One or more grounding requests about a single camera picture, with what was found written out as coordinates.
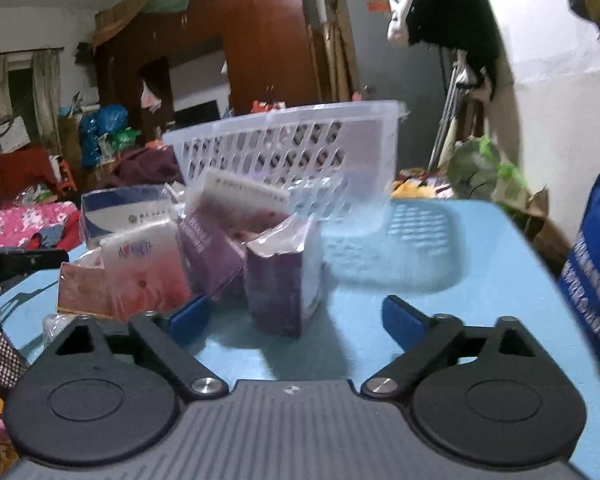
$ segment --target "blue gripper pad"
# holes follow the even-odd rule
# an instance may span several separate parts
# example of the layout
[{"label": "blue gripper pad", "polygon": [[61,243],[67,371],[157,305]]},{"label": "blue gripper pad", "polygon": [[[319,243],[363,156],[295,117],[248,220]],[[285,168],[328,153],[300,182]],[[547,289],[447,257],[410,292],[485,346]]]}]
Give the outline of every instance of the blue gripper pad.
[{"label": "blue gripper pad", "polygon": [[397,296],[382,302],[382,326],[405,352],[424,339],[431,319]]},{"label": "blue gripper pad", "polygon": [[167,319],[166,332],[178,346],[187,347],[197,338],[211,317],[211,301],[203,296],[177,309]]}]

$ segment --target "plastic basket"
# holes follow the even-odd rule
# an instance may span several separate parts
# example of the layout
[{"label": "plastic basket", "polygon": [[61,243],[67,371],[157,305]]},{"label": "plastic basket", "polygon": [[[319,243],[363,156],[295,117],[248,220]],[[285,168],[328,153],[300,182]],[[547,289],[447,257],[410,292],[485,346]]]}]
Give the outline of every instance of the plastic basket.
[{"label": "plastic basket", "polygon": [[163,141],[187,185],[209,166],[230,170],[289,189],[301,214],[364,234],[389,203],[405,115],[397,101],[317,105],[192,126]]}]

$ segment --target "red cabinet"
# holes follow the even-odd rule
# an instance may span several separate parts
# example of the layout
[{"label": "red cabinet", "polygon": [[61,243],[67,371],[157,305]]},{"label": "red cabinet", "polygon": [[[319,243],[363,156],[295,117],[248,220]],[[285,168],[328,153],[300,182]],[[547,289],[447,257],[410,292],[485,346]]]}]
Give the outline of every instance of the red cabinet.
[{"label": "red cabinet", "polygon": [[[150,139],[156,126],[173,118],[167,60],[183,62],[217,43],[226,55],[237,114],[266,99],[269,88],[288,106],[316,104],[312,16],[317,16],[315,0],[190,0],[186,12],[139,14],[96,54],[101,102],[130,108],[130,117]],[[142,74],[161,93],[165,109],[160,114],[140,111]]]}]

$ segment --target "pink floral blanket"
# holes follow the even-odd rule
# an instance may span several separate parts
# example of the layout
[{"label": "pink floral blanket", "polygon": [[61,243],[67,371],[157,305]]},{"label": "pink floral blanket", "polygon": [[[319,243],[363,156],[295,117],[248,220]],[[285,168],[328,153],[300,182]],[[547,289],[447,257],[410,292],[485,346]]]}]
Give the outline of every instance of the pink floral blanket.
[{"label": "pink floral blanket", "polygon": [[0,247],[20,247],[41,229],[64,224],[76,210],[72,202],[3,209],[0,211]]}]

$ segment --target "gray gripper base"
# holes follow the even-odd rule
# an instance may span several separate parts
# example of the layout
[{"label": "gray gripper base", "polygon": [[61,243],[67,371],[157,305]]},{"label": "gray gripper base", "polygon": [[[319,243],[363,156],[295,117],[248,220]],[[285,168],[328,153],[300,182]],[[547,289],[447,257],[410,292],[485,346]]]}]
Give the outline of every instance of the gray gripper base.
[{"label": "gray gripper base", "polygon": [[154,448],[115,465],[55,470],[22,460],[9,480],[577,480],[566,464],[489,472],[436,454],[400,409],[349,383],[239,381],[194,402]]}]

